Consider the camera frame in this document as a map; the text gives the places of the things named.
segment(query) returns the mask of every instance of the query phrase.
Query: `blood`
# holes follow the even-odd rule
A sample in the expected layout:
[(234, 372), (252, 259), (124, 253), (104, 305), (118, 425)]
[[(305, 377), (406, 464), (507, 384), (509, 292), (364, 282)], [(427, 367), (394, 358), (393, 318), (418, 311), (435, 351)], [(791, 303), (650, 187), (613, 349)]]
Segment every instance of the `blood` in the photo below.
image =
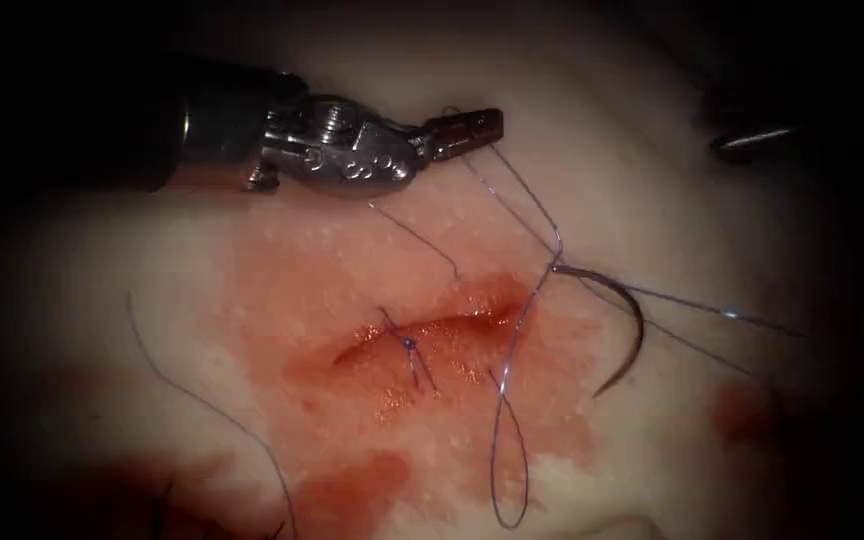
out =
[[(230, 243), (220, 259), (223, 286), (199, 330), (234, 359), (250, 389), (252, 418), (263, 423), (249, 429), (275, 454), (300, 537), (366, 540), (396, 522), (449, 527), (470, 512), (494, 519), (495, 380), (535, 278), (488, 271), (455, 279), (442, 265), (444, 278), (430, 273), (410, 282), (424, 287), (379, 303), (370, 301), (383, 296), (371, 287), (382, 282), (378, 271), (368, 285), (336, 272), (335, 254), (361, 244), (346, 229), (333, 228), (333, 244), (314, 249), (276, 235), (301, 237), (298, 229), (268, 230), (246, 229)], [(546, 309), (542, 298), (523, 320), (506, 395), (533, 470), (543, 458), (576, 471), (595, 466), (597, 434), (582, 408), (594, 385), (586, 376), (601, 378), (590, 352), (600, 328), (594, 318)], [(418, 364), (416, 385), (402, 338), (415, 342), (437, 390)], [(506, 408), (495, 485), (509, 519), (525, 487), (521, 442)], [(268, 470), (257, 481), (278, 490)], [(533, 479), (533, 511), (543, 509), (543, 490)], [(267, 508), (257, 501), (205, 501), (201, 514), (240, 535), (268, 534), (286, 515), (285, 500)], [(242, 508), (264, 516), (261, 526), (235, 525), (232, 512)]]
[(750, 382), (728, 380), (715, 391), (710, 422), (725, 447), (775, 442), (776, 409), (768, 389)]

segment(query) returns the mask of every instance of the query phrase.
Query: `wound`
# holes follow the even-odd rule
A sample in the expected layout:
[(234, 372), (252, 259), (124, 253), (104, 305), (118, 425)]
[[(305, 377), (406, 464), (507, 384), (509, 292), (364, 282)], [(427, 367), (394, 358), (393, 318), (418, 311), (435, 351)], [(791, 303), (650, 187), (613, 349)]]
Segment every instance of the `wound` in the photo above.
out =
[[(355, 245), (334, 242), (336, 250)], [(200, 325), (251, 388), (251, 417), (261, 422), (255, 431), (281, 466), (300, 534), (365, 540), (396, 512), (429, 524), (454, 523), (469, 511), (494, 519), (495, 380), (537, 277), (455, 279), (446, 267), (414, 296), (370, 305), (361, 278), (345, 280), (324, 253), (333, 251), (243, 235), (224, 261), (226, 286)], [(290, 265), (298, 260), (301, 272)], [(543, 302), (533, 302), (521, 326), (506, 395), (530, 467), (552, 458), (588, 471), (597, 441), (583, 412), (601, 376), (591, 351), (602, 323), (561, 316)], [(345, 308), (350, 319), (337, 315)], [(428, 373), (418, 358), (410, 365), (410, 352)], [(507, 411), (497, 449), (497, 498), (512, 515), (524, 478)], [(533, 480), (532, 510), (543, 508), (543, 490)]]

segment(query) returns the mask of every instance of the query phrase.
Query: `red blood stain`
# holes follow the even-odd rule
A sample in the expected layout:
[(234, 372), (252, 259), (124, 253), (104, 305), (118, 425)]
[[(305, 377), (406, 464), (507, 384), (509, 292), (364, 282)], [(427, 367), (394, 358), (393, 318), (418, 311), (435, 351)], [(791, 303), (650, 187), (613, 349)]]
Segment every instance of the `red blood stain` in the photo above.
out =
[[(345, 320), (335, 315), (335, 299), (347, 298), (353, 285), (331, 256), (269, 240), (253, 226), (226, 262), (225, 287), (202, 329), (254, 388), (304, 538), (341, 532), (365, 540), (400, 507), (424, 521), (450, 522), (470, 505), (491, 513), (493, 377), (501, 375), (531, 284), (509, 273), (466, 277), (401, 305), (358, 306)], [(319, 307), (325, 304), (332, 308)], [(531, 461), (550, 455), (578, 469), (593, 465), (595, 437), (579, 405), (599, 328), (599, 321), (546, 312), (541, 300), (523, 321), (507, 395)], [(421, 354), (411, 360), (418, 384), (403, 337)], [(511, 518), (524, 478), (507, 410), (497, 448), (497, 493)], [(541, 486), (532, 489), (530, 504), (541, 508)]]
[(761, 385), (738, 380), (721, 383), (715, 391), (710, 420), (726, 447), (775, 441), (775, 403)]
[(257, 482), (213, 484), (234, 465), (231, 452), (184, 461), (168, 453), (134, 453), (71, 468), (38, 492), (38, 502), (53, 538), (146, 538), (155, 527), (163, 538), (178, 531), (197, 531), (199, 538), (206, 530), (210, 538), (273, 533), (284, 519), (281, 508), (252, 523), (229, 522), (235, 508), (254, 508), (260, 493)]

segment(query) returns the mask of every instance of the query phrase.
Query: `metal tip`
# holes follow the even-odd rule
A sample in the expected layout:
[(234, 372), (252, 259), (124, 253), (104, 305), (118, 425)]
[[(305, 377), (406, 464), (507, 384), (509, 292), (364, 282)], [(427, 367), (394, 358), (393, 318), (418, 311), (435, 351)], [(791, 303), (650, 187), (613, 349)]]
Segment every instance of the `metal tip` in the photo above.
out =
[(505, 134), (502, 111), (482, 109), (441, 116), (427, 121), (423, 130), (431, 133), (429, 159), (445, 161), (493, 144)]

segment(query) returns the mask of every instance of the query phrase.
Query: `skin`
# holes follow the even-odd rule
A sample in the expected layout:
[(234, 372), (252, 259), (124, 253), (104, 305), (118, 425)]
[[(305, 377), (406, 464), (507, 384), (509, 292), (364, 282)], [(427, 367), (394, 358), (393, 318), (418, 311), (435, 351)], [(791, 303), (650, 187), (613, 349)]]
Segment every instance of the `skin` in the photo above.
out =
[[(503, 9), (488, 31), (472, 30), (489, 10), (457, 21), (430, 9), (401, 25), (389, 10), (306, 9), (212, 14), (174, 39), (295, 71), (404, 122), (446, 104), (501, 108), (498, 146), (554, 217), (571, 264), (811, 335), (834, 330), (817, 313), (835, 280), (811, 271), (828, 259), (814, 232), (827, 216), (801, 184), (712, 161), (690, 121), (698, 91), (621, 28), (565, 8)], [(310, 18), (318, 32), (300, 24)], [(550, 242), (495, 157), (471, 159)], [(27, 324), (0, 369), (1, 432), (21, 449), (11, 465), (42, 494), (43, 526), (260, 538), (285, 523), (279, 537), (290, 538), (271, 454), (304, 538), (811, 530), (802, 503), (824, 469), (808, 426), (835, 389), (814, 341), (640, 297), (649, 319), (757, 376), (647, 327), (632, 371), (593, 399), (634, 327), (558, 276), (525, 320), (508, 390), (528, 448), (529, 512), (516, 531), (499, 527), (486, 376), (508, 336), (498, 319), (474, 333), (468, 315), (480, 301), (521, 307), (549, 254), (460, 160), (377, 204), (444, 255), (364, 201), (288, 178), (272, 196), (173, 186), (76, 197), (10, 238), (0, 268), (18, 269), (15, 316)], [(438, 392), (413, 384), (379, 307), (408, 335), (451, 332), (458, 318), (460, 344), (428, 353)], [(363, 342), (370, 331), (379, 337)], [(511, 520), (524, 484), (504, 422), (497, 471)]]

